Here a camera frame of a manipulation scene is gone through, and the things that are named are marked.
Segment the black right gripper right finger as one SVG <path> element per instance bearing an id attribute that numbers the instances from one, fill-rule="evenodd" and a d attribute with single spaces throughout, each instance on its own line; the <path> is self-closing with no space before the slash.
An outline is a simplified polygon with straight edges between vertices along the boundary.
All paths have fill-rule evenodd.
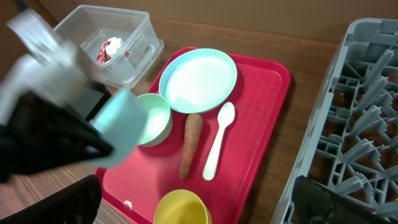
<path id="1" fill-rule="evenodd" d="M 313 180 L 296 178 L 292 201 L 300 224 L 383 224 L 385 219 Z"/>

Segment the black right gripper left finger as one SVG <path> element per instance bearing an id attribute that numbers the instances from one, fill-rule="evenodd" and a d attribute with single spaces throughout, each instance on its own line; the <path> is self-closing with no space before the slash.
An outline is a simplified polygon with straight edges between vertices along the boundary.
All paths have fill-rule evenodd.
<path id="1" fill-rule="evenodd" d="M 89 175 L 1 220 L 1 224 L 92 224 L 102 199 L 99 177 Z"/>

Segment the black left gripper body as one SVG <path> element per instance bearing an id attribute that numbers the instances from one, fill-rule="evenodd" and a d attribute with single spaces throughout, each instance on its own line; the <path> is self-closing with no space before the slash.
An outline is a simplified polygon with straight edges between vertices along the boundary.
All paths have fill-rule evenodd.
<path id="1" fill-rule="evenodd" d="M 28 91 L 1 125 L 1 182 L 80 161 L 108 157 L 112 145 L 86 120 Z"/>

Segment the light blue bowl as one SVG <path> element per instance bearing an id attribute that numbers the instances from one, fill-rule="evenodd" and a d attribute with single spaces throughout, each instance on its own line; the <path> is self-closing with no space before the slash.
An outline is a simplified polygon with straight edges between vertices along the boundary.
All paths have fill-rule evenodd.
<path id="1" fill-rule="evenodd" d="M 89 160 L 97 167 L 115 167 L 134 150 L 144 132 L 148 112 L 129 89 L 120 89 L 105 103 L 90 124 L 113 146 L 109 156 Z"/>

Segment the yellow plastic cup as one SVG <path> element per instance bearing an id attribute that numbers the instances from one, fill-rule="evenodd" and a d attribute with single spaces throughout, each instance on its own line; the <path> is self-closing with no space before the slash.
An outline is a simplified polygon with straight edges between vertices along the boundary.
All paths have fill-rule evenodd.
<path id="1" fill-rule="evenodd" d="M 178 189 L 159 201 L 153 224 L 212 224 L 212 217 L 198 195 Z"/>

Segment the red snack wrapper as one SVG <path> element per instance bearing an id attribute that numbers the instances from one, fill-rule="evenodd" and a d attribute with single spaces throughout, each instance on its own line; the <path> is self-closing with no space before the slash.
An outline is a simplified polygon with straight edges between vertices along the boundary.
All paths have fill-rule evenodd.
<path id="1" fill-rule="evenodd" d="M 108 53 L 106 51 L 106 47 L 110 44 L 110 42 L 111 41 L 109 39 L 106 39 L 102 43 L 102 45 L 100 47 L 100 50 L 99 50 L 99 53 L 97 55 L 97 59 L 96 59 L 96 61 L 98 63 L 106 63 L 109 60 L 109 55 L 108 55 Z"/>

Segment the mint green bowl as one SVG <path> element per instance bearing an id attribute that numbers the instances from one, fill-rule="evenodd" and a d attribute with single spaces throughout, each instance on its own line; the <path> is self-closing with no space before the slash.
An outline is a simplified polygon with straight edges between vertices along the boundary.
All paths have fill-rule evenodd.
<path id="1" fill-rule="evenodd" d="M 148 112 L 144 132 L 138 146 L 152 147 L 163 142 L 173 126 L 172 113 L 167 100 L 156 93 L 146 93 L 137 97 Z"/>

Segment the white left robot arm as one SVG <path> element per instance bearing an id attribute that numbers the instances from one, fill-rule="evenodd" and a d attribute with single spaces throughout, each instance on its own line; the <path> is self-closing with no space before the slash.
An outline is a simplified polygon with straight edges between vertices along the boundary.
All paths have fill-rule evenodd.
<path id="1" fill-rule="evenodd" d="M 1 84 L 1 182 L 113 152 L 71 104 L 93 89 L 93 62 L 33 10 L 8 27 L 28 48 Z"/>

